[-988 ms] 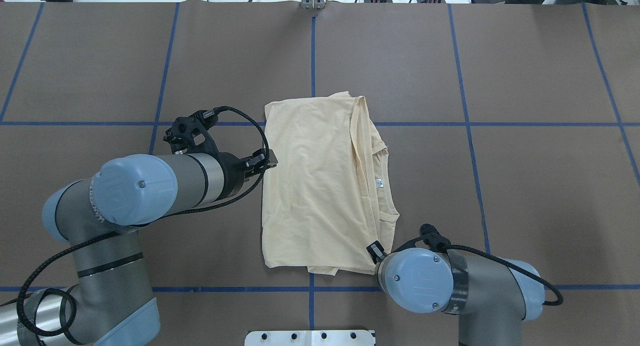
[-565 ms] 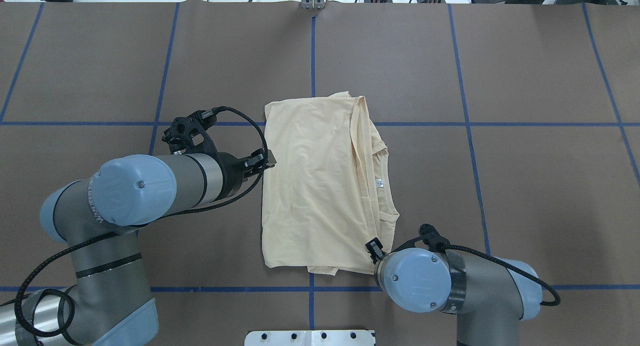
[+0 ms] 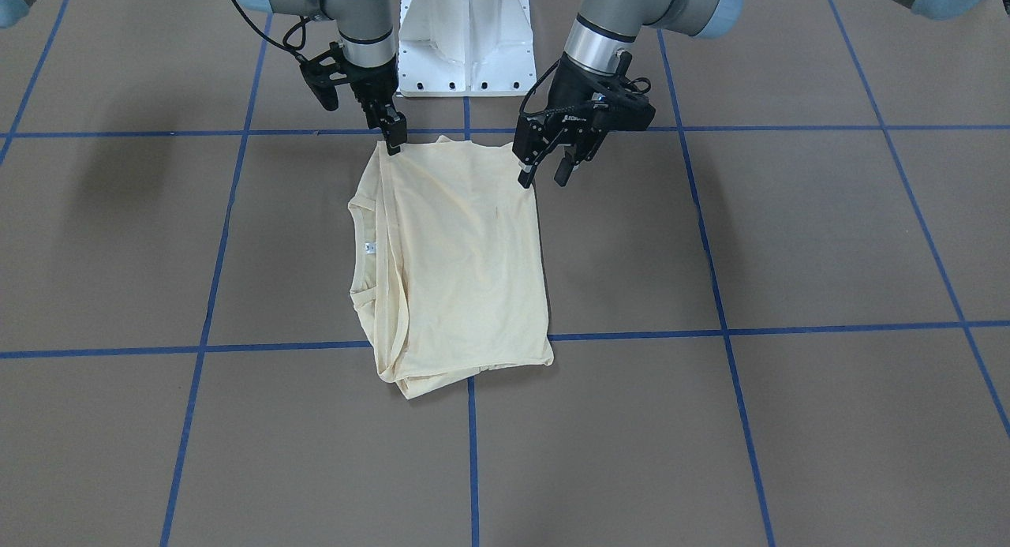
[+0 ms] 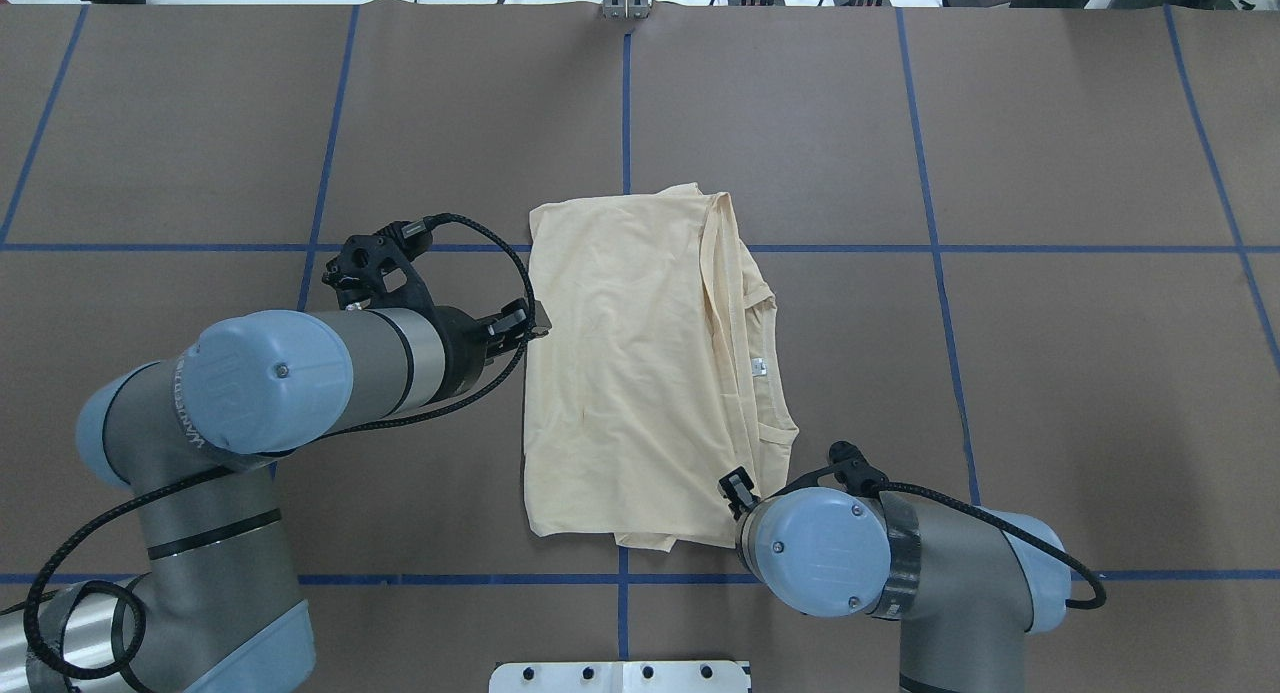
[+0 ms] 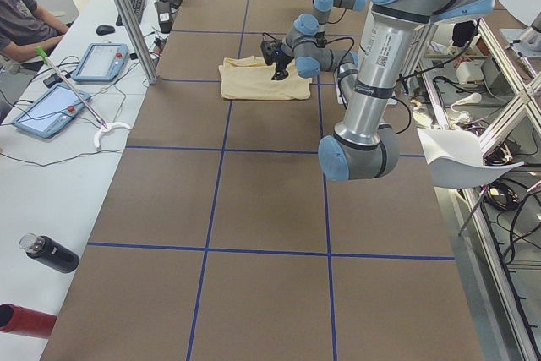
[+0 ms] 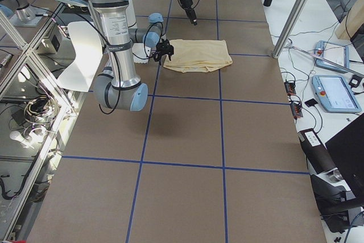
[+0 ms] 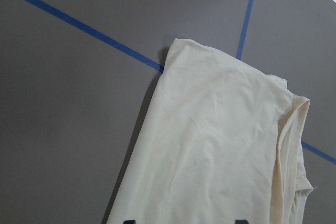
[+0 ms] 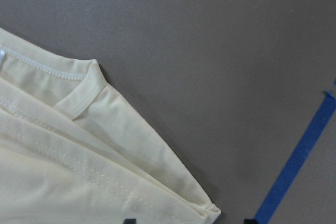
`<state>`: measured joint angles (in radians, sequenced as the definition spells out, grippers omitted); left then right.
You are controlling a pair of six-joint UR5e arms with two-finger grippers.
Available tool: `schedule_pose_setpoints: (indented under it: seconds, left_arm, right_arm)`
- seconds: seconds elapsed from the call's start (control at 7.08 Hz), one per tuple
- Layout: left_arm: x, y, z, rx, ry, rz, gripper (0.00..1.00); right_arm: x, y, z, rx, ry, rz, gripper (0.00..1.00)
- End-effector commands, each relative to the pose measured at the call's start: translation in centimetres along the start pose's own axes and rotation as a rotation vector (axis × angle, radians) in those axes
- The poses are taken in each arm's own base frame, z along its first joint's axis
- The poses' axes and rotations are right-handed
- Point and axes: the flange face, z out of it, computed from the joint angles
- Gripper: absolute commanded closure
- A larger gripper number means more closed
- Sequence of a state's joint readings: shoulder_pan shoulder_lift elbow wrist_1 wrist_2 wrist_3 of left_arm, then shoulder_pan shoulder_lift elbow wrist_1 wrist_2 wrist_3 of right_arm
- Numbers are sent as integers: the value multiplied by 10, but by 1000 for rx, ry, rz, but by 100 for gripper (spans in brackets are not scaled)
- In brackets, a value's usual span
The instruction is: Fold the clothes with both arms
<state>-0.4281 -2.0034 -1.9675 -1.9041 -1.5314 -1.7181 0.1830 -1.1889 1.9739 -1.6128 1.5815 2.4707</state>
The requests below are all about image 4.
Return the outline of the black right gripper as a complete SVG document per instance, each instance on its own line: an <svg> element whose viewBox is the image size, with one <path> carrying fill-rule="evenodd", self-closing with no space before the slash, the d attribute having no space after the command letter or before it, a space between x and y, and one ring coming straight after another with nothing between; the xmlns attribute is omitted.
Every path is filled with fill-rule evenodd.
<svg viewBox="0 0 1280 693"><path fill-rule="evenodd" d="M865 455L847 441L837 441L828 450L831 475L849 494L878 494L890 478L870 465ZM733 519L741 519L759 506L755 483L745 468L736 468L719 479L719 492Z"/></svg>

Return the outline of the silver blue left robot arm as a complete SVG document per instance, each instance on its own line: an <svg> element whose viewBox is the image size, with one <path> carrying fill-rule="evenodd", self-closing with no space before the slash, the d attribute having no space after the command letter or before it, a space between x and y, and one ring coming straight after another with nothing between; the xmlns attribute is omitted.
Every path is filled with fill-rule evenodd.
<svg viewBox="0 0 1280 693"><path fill-rule="evenodd" d="M497 246L522 291L474 318L434 301L415 260L440 225ZM332 313L219 322L82 407L83 464L127 488L3 611L5 692L293 692L316 662L273 464L338 436L412 425L490 392L550 328L529 268L452 214L351 236L323 270Z"/></svg>

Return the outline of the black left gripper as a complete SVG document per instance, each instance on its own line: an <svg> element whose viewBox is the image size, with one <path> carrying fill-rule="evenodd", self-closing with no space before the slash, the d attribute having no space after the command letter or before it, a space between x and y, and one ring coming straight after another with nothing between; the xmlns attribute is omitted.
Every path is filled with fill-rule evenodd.
<svg viewBox="0 0 1280 693"><path fill-rule="evenodd" d="M484 324L435 302L413 260L433 246L428 223L390 223L351 236L323 269L323 283L342 307L360 305L388 322L406 347L402 404L435 404L467 395L492 364L489 352L512 352L545 337L552 323L540 301L517 298Z"/></svg>

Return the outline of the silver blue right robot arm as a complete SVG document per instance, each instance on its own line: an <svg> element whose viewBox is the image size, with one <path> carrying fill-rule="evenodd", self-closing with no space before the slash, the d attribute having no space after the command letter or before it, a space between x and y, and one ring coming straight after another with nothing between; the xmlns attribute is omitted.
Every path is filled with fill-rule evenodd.
<svg viewBox="0 0 1280 693"><path fill-rule="evenodd" d="M759 496L744 468L719 492L746 570L810 617L899 625L901 692L1023 692L1027 642L1071 608L1076 560L1043 521L897 482L847 441Z"/></svg>

